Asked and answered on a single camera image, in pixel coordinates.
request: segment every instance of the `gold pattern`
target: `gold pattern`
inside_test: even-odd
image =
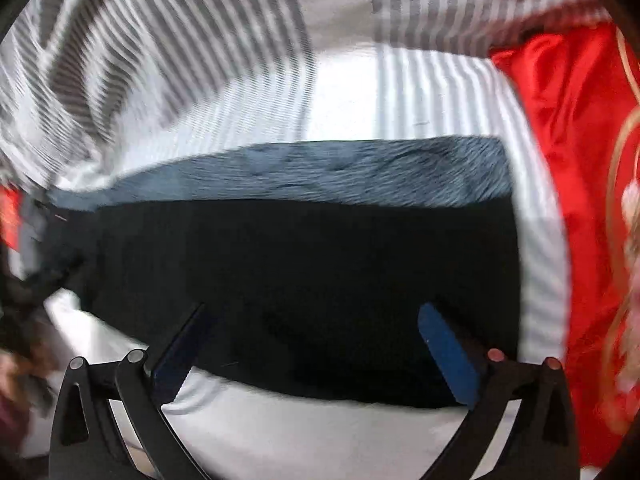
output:
[[[640,87],[634,77],[631,65],[629,63],[628,55],[626,53],[626,42],[622,35],[622,32],[618,29],[616,31],[616,39],[618,44],[618,53],[620,54],[620,60],[625,71],[626,80],[629,83],[631,91],[633,92],[636,102],[640,105]],[[616,256],[616,239],[614,229],[614,211],[615,211],[615,185],[618,176],[618,170],[620,166],[620,158],[622,157],[622,151],[628,141],[633,130],[640,125],[640,106],[634,108],[628,115],[620,131],[616,144],[611,155],[611,161],[609,165],[609,174],[607,175],[607,192],[605,198],[605,224],[607,232],[607,243],[609,245],[609,257],[611,263],[611,269],[613,273],[613,280],[616,283],[617,288],[625,296],[625,299],[620,304],[616,316],[607,331],[607,335],[604,339],[604,346],[602,349],[602,368],[600,369],[600,397],[603,400],[604,416],[606,418],[609,429],[616,434],[624,434],[628,430],[628,422],[626,422],[619,411],[615,407],[614,397],[616,395],[613,384],[613,378],[615,371],[613,369],[613,357],[618,339],[618,333],[620,327],[625,319],[629,310],[629,285],[626,278],[626,272],[624,271],[623,258]],[[635,152],[635,167],[634,167],[634,179],[636,179],[638,171],[638,153],[640,153],[640,146],[636,147]],[[640,232],[640,210],[636,209],[633,215],[633,221],[630,228],[630,240],[632,246],[635,249],[635,253],[638,254],[638,247],[636,246],[638,236]]]

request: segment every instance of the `white bedsheet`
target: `white bedsheet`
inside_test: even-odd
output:
[[[85,190],[257,142],[498,136],[514,179],[519,357],[562,358],[556,194],[486,52],[606,17],[595,0],[32,0],[0,45],[0,150],[25,183]],[[96,363],[136,346],[72,303],[48,310],[75,353]],[[419,478],[463,416],[287,399],[201,372],[167,409],[205,466],[278,480]]]

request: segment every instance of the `red satin fabric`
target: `red satin fabric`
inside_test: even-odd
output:
[[[633,76],[636,58],[626,52]],[[616,42],[616,27],[541,34],[524,46],[492,53],[517,86],[558,192],[571,267],[571,316],[565,368],[577,418],[582,465],[604,466],[620,444],[603,418],[599,375],[604,337],[623,299],[614,283],[606,234],[606,190],[622,124],[638,106]],[[635,128],[616,175],[616,231],[622,255],[620,201],[636,172]],[[625,402],[618,396],[618,402]]]
[[[14,251],[18,250],[20,200],[20,190],[0,187],[0,231],[2,241]]]

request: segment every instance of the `blue-gray fabric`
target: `blue-gray fabric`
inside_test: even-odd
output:
[[[50,192],[57,207],[269,199],[463,206],[511,193],[502,143],[486,137],[261,144],[165,164],[109,189]]]

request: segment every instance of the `black fabric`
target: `black fabric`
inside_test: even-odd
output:
[[[220,200],[52,213],[45,261],[87,257],[69,285],[86,310],[152,343],[203,301],[218,322],[197,365],[232,380],[322,399],[451,405],[417,331],[418,308],[433,300],[516,355],[508,195],[451,208]]]

